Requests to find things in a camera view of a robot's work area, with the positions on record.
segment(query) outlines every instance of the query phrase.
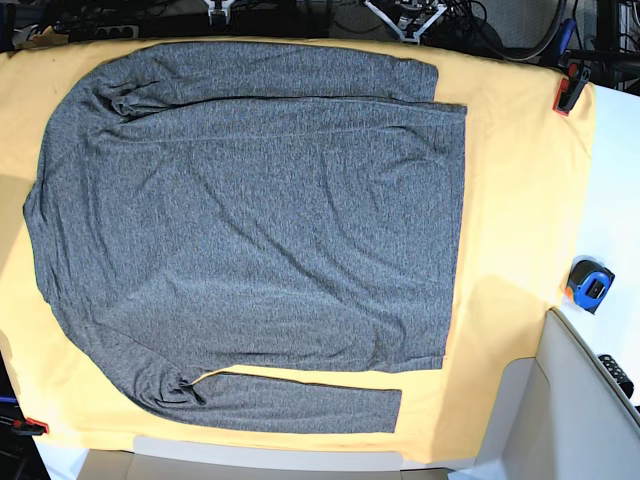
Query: white surface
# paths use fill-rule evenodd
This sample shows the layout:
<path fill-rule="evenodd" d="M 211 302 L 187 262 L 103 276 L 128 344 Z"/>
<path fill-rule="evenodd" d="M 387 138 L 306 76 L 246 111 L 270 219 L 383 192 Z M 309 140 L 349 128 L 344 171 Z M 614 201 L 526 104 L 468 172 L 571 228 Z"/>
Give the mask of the white surface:
<path fill-rule="evenodd" d="M 503 455 L 510 480 L 637 480 L 640 428 L 554 312 Z"/>
<path fill-rule="evenodd" d="M 34 440 L 51 480 L 75 480 L 78 478 L 89 450 L 86 448 L 54 447 L 39 442 L 37 438 Z"/>
<path fill-rule="evenodd" d="M 608 353 L 640 404 L 640 97 L 596 87 L 596 133 L 576 255 L 616 278 L 595 315 L 567 299 L 562 313 L 596 355 Z"/>

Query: clamp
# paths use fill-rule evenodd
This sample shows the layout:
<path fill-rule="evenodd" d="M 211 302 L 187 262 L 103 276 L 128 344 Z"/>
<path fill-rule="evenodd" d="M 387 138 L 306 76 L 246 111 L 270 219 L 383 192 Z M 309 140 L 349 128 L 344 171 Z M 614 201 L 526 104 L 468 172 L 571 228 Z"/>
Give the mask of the clamp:
<path fill-rule="evenodd" d="M 569 78 L 563 78 L 560 89 L 553 104 L 553 110 L 560 115 L 567 117 L 569 112 L 575 107 L 580 94 L 591 78 L 591 69 L 586 65 L 571 64 L 569 67 Z"/>

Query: cable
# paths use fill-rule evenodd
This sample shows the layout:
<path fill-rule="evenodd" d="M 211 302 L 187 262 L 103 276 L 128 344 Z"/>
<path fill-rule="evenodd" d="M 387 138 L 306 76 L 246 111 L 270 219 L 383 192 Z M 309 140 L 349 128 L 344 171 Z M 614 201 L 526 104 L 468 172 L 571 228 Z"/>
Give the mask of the cable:
<path fill-rule="evenodd" d="M 631 10 L 633 10 L 633 21 L 636 24 L 636 27 L 640 28 L 640 18 L 638 18 L 638 2 L 635 2 L 631 5 Z"/>
<path fill-rule="evenodd" d="M 576 22 L 576 37 L 578 37 L 578 47 L 583 50 L 582 38 L 580 36 L 580 30 L 578 29 L 578 19 L 576 13 L 578 12 L 578 0 L 573 0 L 573 10 L 571 10 L 571 18 Z"/>
<path fill-rule="evenodd" d="M 478 22 L 473 15 L 471 2 L 469 0 L 463 0 L 461 1 L 461 4 L 466 10 L 467 15 L 469 15 L 473 19 L 473 22 L 475 22 L 477 25 Z M 510 60 L 512 62 L 524 62 L 526 60 L 531 60 L 533 57 L 537 57 L 538 55 L 540 55 L 553 41 L 553 38 L 558 33 L 560 25 L 562 24 L 562 18 L 564 16 L 566 6 L 567 0 L 558 0 L 556 11 L 553 16 L 553 20 L 551 21 L 549 30 L 547 30 L 547 33 L 544 35 L 542 40 L 540 40 L 540 42 L 538 42 L 538 44 L 533 48 L 528 48 L 522 51 L 507 49 L 503 46 L 499 46 L 493 43 L 493 40 L 491 40 L 482 29 L 478 28 L 478 33 L 484 44 L 496 55 L 500 55 L 502 58 Z"/>
<path fill-rule="evenodd" d="M 345 27 L 340 22 L 338 22 L 335 18 L 333 19 L 333 24 L 338 27 L 340 30 L 344 30 L 347 33 L 353 33 L 354 35 L 366 35 L 367 33 L 375 32 L 380 27 L 383 26 L 382 23 L 376 25 L 375 27 L 367 28 L 366 30 L 353 30 L 352 28 Z"/>

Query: table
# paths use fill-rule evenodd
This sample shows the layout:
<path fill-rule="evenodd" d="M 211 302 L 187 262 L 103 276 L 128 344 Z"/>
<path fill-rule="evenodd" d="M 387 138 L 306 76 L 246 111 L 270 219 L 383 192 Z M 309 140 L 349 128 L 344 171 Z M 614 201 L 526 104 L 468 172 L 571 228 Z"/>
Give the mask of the table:
<path fill-rule="evenodd" d="M 615 275 L 595 315 L 566 298 L 560 308 L 596 355 L 607 353 L 635 382 L 640 404 L 640 97 L 596 87 L 596 131 L 576 255 Z"/>

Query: black cable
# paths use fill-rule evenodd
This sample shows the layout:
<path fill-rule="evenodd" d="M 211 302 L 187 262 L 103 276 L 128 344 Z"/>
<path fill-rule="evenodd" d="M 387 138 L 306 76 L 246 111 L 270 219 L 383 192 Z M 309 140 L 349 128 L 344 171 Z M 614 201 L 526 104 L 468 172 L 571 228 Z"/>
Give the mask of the black cable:
<path fill-rule="evenodd" d="M 473 15 L 471 2 L 469 0 L 463 0 L 461 3 L 467 12 L 467 15 L 469 15 L 472 18 L 473 22 L 475 22 L 477 25 L 476 18 Z M 544 35 L 542 40 L 540 40 L 540 42 L 538 42 L 538 44 L 533 48 L 527 48 L 525 50 L 504 48 L 501 45 L 496 45 L 495 43 L 493 43 L 493 40 L 491 40 L 487 36 L 484 30 L 478 28 L 478 34 L 480 35 L 480 38 L 482 39 L 484 44 L 489 48 L 489 50 L 491 50 L 496 55 L 500 55 L 506 60 L 510 60 L 512 62 L 524 62 L 526 60 L 531 60 L 533 57 L 537 57 L 538 55 L 540 55 L 553 41 L 554 37 L 558 33 L 558 30 L 560 29 L 560 25 L 562 24 L 562 18 L 564 17 L 564 11 L 566 7 L 567 0 L 558 0 L 556 11 L 553 16 L 553 20 L 551 21 L 549 30 L 547 30 L 547 33 Z"/>
<path fill-rule="evenodd" d="M 340 30 L 344 30 L 347 33 L 353 33 L 354 35 L 366 35 L 367 33 L 375 32 L 376 30 L 378 30 L 380 27 L 384 25 L 383 23 L 379 23 L 375 27 L 367 28 L 366 30 L 354 30 L 352 28 L 345 27 L 340 22 L 338 22 L 335 18 L 333 19 L 333 24 L 336 27 L 338 27 Z"/>

